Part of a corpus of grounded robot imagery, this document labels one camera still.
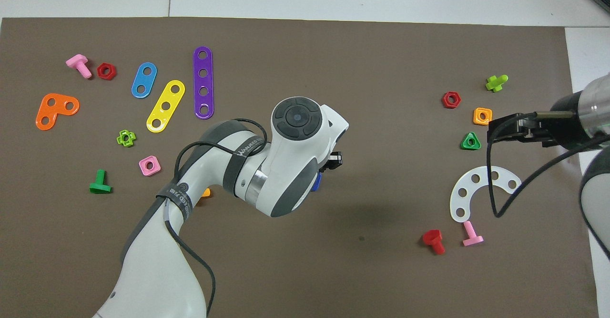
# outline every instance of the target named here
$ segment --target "green bolt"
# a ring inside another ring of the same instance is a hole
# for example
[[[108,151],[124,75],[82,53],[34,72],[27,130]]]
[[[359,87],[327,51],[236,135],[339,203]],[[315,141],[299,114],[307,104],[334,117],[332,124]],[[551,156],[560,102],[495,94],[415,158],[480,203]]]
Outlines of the green bolt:
[[[494,92],[499,92],[502,90],[502,85],[508,81],[507,75],[502,75],[500,77],[492,76],[488,78],[488,83],[485,85],[488,90],[493,90]]]
[[[111,192],[112,187],[104,184],[105,176],[106,171],[99,169],[98,173],[95,175],[95,183],[89,184],[89,192],[92,192],[93,194],[106,194]]]

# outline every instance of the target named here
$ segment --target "toy nut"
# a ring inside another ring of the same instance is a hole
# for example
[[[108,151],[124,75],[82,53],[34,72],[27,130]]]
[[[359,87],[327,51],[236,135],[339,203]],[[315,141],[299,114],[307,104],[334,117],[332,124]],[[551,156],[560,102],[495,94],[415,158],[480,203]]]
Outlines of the toy nut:
[[[98,77],[110,81],[116,76],[116,67],[109,62],[103,62],[98,66]]]
[[[446,92],[442,101],[446,109],[454,109],[462,102],[462,98],[457,92]]]

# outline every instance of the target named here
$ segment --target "orange plastic piece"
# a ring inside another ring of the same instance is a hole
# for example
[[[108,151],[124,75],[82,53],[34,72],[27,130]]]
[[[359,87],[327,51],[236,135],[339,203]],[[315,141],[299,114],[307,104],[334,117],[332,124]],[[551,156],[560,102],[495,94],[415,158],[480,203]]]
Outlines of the orange plastic piece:
[[[39,113],[36,116],[36,127],[42,131],[47,131],[55,125],[58,114],[72,115],[78,112],[81,103],[72,96],[61,94],[47,94],[40,103]]]
[[[492,121],[492,110],[484,109],[482,107],[477,107],[475,109],[475,115],[472,118],[472,122],[477,125],[489,125],[489,122]]]

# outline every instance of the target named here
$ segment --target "blue plastic piece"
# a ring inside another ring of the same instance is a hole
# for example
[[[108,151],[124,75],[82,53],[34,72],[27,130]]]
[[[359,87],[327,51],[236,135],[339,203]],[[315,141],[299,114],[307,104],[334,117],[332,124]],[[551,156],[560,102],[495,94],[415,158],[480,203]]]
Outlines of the blue plastic piece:
[[[151,70],[151,73],[148,75],[144,75],[146,68]],[[150,95],[151,90],[153,90],[154,79],[156,77],[157,67],[152,62],[142,63],[138,68],[138,72],[135,73],[135,79],[133,79],[133,84],[131,85],[131,94],[138,99],[146,98],[146,96]],[[144,92],[138,92],[139,86],[144,87]]]
[[[318,188],[320,188],[320,182],[322,182],[322,173],[318,172],[318,177],[316,177],[314,185],[311,187],[312,192],[315,192],[318,190]]]

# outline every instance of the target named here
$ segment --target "green triangular nut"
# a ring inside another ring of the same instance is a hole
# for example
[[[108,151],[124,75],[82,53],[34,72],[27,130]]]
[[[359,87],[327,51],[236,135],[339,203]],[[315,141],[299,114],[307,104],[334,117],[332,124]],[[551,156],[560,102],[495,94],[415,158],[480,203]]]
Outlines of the green triangular nut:
[[[475,133],[468,133],[460,147],[464,150],[479,150],[481,148],[481,142]]]

